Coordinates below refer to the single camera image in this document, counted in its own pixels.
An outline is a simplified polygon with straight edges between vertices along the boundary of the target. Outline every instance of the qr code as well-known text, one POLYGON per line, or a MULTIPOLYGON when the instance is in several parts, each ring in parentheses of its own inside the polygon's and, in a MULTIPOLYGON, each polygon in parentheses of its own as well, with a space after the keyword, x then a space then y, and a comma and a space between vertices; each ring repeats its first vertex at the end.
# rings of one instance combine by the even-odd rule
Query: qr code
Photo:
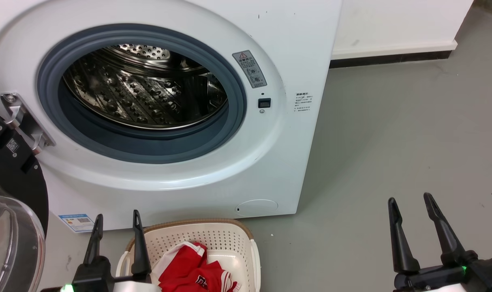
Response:
POLYGON ((19 144, 14 139, 11 139, 6 146, 12 153, 16 152, 17 148, 19 148, 19 144))

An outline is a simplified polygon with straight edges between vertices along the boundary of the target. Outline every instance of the white wall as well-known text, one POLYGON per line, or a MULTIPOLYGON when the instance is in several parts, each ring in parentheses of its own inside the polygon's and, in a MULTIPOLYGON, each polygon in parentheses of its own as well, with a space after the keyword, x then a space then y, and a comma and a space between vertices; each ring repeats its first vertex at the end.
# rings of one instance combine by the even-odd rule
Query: white wall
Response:
POLYGON ((344 0, 332 59, 453 50, 473 0, 344 0))

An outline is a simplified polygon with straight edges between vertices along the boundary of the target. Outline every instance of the warning label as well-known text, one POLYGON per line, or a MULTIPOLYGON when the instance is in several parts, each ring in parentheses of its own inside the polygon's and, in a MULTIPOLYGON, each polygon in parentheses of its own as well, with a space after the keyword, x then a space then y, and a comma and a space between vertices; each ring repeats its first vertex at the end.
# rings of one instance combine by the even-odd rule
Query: warning label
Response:
POLYGON ((259 67, 259 64, 253 57, 250 51, 237 52, 232 54, 237 63, 241 66, 244 74, 250 81, 250 85, 253 88, 262 87, 268 85, 264 79, 264 74, 259 67))
POLYGON ((295 94, 295 105, 293 112, 307 112, 311 110, 312 95, 308 92, 298 92, 295 94))

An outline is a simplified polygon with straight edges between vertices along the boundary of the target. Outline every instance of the caution sticker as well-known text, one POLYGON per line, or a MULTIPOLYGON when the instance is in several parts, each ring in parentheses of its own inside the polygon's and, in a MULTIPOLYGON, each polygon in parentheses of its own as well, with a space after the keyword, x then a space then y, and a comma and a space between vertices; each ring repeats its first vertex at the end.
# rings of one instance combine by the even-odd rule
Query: caution sticker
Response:
POLYGON ((257 88, 268 85, 259 64, 249 50, 234 53, 232 56, 246 74, 251 87, 257 88))
POLYGON ((59 218, 75 232, 93 230, 94 222, 86 214, 59 215, 59 218))

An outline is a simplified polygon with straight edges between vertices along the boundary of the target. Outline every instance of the black baseboard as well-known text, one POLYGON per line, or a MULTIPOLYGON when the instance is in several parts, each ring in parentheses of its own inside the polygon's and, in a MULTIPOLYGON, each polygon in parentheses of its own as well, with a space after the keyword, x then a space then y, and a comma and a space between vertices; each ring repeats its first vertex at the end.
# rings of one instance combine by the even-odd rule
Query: black baseboard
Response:
POLYGON ((451 51, 417 52, 417 53, 412 53, 412 54, 400 54, 400 55, 388 55, 388 56, 375 56, 375 57, 331 60, 331 63, 329 64, 329 69, 356 67, 356 66, 368 66, 368 65, 379 65, 379 64, 391 64, 391 63, 401 63, 401 62, 412 62, 412 61, 448 59, 450 54, 451 54, 451 51))

